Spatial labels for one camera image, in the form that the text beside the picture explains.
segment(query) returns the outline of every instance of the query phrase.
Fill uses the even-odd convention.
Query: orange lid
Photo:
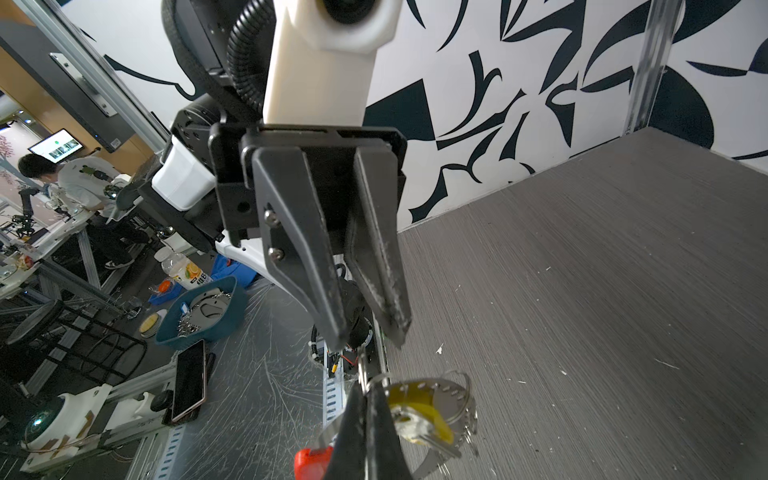
[[[168,290],[170,290],[170,286],[170,280],[163,280],[163,283],[157,286],[157,291],[160,293],[166,293]]]

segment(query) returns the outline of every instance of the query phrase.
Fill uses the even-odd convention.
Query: white t-shirt
[[[111,198],[104,195],[104,187],[119,175],[112,165],[99,157],[83,157],[67,162],[58,171],[58,184],[67,196],[83,207],[93,208],[104,204],[101,216],[109,218],[118,208]]]

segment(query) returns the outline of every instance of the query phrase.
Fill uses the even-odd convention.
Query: black stool
[[[72,320],[68,320],[61,317],[64,311],[67,311],[73,314]],[[73,324],[74,319],[76,319],[79,316],[88,320],[89,322],[88,326],[86,326],[85,328],[81,328]],[[72,348],[59,345],[56,341],[48,338],[45,335],[50,330],[49,327],[54,323],[59,323],[73,330],[77,330],[78,332],[84,335],[87,335],[93,339],[96,339],[97,342],[84,355],[81,353],[75,352]],[[106,330],[105,335],[97,336],[91,333],[90,331],[91,325],[93,324],[98,325],[104,330]],[[120,341],[122,339],[127,340],[125,346],[120,345]],[[120,330],[115,329],[107,325],[106,323],[99,322],[92,316],[85,315],[84,313],[78,312],[77,310],[73,310],[68,306],[66,306],[64,302],[62,302],[61,300],[54,300],[52,302],[46,303],[45,305],[41,306],[38,310],[36,310],[33,314],[31,314],[26,319],[24,319],[24,321],[19,323],[16,329],[6,339],[5,344],[8,346],[13,346],[13,345],[20,345],[22,343],[30,343],[34,340],[42,341],[44,343],[47,343],[50,346],[60,349],[61,351],[65,352],[68,355],[72,355],[79,358],[81,362],[80,362],[80,368],[78,369],[68,365],[64,359],[58,360],[54,358],[53,356],[51,356],[50,353],[47,356],[48,360],[51,360],[53,363],[61,365],[64,368],[71,370],[72,372],[75,372],[82,377],[85,377],[86,379],[92,380],[96,382],[98,385],[106,382],[107,378],[109,377],[109,374],[116,375],[119,378],[121,378],[121,381],[118,383],[124,382],[125,380],[128,379],[128,377],[131,376],[131,374],[133,374],[133,372],[141,363],[141,360],[143,360],[144,356],[147,355],[147,343],[145,341],[135,339],[134,337],[126,333],[122,333]],[[92,359],[90,355],[96,350],[98,346],[102,344],[112,347],[111,350],[101,360]],[[115,370],[114,369],[115,363],[117,363],[118,360],[120,360],[120,358],[122,358],[122,356],[128,350],[132,349],[135,346],[141,346],[141,348],[143,348],[144,351],[142,352],[139,360],[136,362],[136,365],[134,366],[134,368],[129,373],[120,373],[117,370]],[[111,361],[108,361],[109,357],[111,357],[115,351],[119,351],[120,353],[118,353]],[[90,366],[87,369],[83,368],[85,363],[90,364]],[[93,371],[96,369],[104,370],[104,375],[102,376],[102,378],[99,379],[92,375]]]

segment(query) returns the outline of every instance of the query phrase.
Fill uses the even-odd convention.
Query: black and white mural
[[[59,0],[168,125],[196,93],[157,0]],[[621,135],[650,0],[403,0],[368,125],[409,139],[399,228]]]
[[[651,126],[768,173],[768,2],[686,0]]]
[[[159,0],[58,0],[97,52],[163,125],[202,92],[176,62]]]

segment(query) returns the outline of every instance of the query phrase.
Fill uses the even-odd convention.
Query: smartphone
[[[179,353],[176,360],[172,422],[178,422],[187,413],[205,403],[208,378],[205,353],[205,340]]]

